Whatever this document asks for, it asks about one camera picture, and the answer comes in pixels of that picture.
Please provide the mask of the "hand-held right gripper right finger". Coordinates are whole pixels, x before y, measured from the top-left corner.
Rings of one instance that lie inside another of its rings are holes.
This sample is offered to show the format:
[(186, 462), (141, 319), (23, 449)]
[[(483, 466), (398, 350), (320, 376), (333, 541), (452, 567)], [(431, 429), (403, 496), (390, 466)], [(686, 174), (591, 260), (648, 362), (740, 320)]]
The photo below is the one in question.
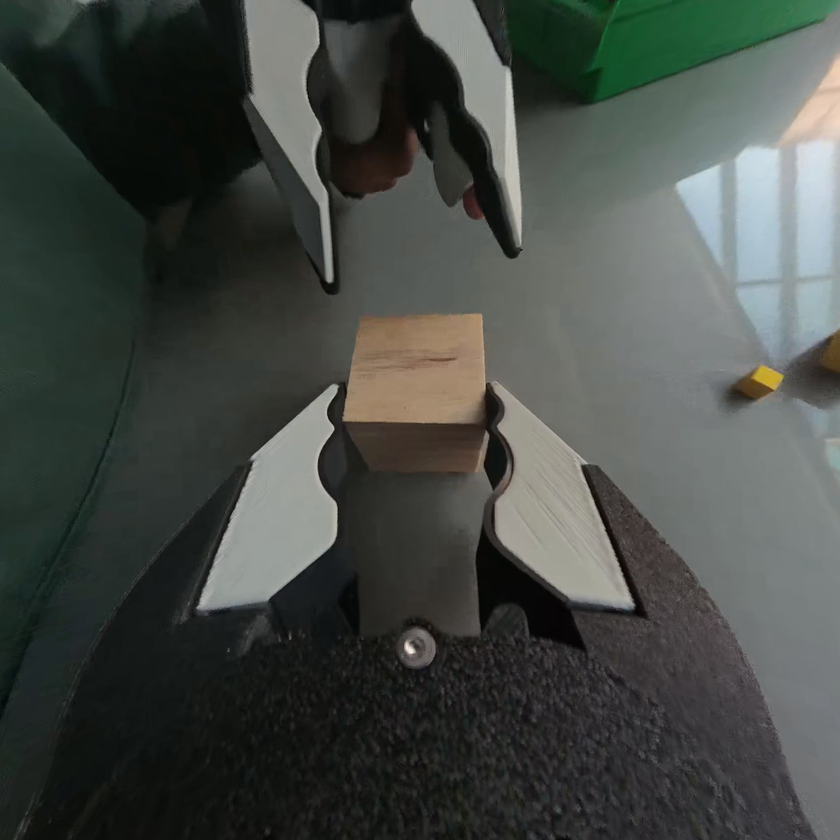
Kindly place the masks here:
[(476, 550), (479, 625), (585, 648), (576, 613), (635, 616), (591, 466), (498, 382), (486, 386), (490, 495)]

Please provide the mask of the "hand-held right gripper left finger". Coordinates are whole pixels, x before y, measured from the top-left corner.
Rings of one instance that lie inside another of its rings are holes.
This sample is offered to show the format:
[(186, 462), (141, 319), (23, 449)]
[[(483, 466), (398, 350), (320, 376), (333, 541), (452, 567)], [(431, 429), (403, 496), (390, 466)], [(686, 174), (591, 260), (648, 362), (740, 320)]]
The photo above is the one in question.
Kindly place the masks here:
[(345, 385), (329, 385), (250, 457), (197, 593), (196, 615), (267, 610), (283, 631), (358, 630), (356, 573), (341, 547), (350, 472)]

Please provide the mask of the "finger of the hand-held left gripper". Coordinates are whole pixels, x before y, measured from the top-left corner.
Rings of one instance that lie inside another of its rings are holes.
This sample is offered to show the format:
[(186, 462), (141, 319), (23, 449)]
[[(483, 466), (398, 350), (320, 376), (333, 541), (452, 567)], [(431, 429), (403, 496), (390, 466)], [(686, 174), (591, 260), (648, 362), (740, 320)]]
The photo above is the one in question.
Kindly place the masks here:
[(322, 288), (340, 289), (326, 132), (328, 61), (322, 21), (307, 2), (246, 1), (245, 111)]
[(522, 251), (522, 195), (506, 4), (410, 3), (410, 121), (448, 207), (473, 189), (508, 258)]

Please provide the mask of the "green plastic bin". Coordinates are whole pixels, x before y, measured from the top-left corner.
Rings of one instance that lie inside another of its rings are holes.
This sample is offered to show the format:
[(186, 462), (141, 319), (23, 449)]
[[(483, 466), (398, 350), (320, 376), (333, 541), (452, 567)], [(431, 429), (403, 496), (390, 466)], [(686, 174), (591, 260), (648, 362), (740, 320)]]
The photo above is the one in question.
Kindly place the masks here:
[(513, 1), (517, 57), (585, 103), (822, 22), (837, 1)]

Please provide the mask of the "large plain wooden cube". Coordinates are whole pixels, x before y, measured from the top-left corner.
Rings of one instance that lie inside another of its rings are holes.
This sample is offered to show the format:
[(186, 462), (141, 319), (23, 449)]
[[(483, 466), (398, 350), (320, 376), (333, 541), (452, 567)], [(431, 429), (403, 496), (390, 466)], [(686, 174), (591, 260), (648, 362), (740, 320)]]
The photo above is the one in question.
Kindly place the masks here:
[(370, 471), (471, 474), (487, 449), (482, 316), (362, 317), (343, 424)]

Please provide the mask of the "tiny yellow wooden cube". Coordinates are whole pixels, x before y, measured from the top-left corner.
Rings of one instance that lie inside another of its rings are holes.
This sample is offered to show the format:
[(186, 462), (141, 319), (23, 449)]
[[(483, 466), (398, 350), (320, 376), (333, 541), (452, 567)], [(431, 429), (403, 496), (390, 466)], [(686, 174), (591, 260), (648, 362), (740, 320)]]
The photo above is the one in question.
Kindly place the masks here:
[(762, 364), (737, 380), (731, 389), (738, 396), (758, 401), (775, 393), (783, 381), (783, 373)]

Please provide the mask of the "person's left forearm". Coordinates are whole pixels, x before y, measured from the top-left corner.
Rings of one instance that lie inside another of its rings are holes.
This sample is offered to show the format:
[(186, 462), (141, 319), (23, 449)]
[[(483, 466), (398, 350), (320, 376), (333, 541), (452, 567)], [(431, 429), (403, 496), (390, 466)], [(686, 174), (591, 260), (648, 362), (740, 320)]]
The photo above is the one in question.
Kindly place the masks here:
[(1, 2), (2, 63), (147, 218), (260, 161), (200, 2)]

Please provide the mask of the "person's left hand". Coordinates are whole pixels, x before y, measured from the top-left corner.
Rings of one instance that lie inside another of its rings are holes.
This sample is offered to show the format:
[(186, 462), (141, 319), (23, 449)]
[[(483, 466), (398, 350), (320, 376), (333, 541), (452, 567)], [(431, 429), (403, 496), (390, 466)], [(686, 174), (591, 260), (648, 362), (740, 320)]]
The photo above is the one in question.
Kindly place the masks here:
[(364, 197), (393, 189), (410, 174), (419, 142), (407, 123), (382, 125), (365, 143), (329, 141), (332, 184), (345, 196)]

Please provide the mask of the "person's green clothing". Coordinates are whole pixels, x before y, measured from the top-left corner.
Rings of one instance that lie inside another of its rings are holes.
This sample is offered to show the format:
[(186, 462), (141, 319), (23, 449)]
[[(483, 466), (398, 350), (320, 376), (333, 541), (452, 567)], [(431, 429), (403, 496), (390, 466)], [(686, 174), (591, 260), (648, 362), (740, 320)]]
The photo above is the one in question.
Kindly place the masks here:
[(145, 223), (1, 76), (1, 703), (125, 403)]

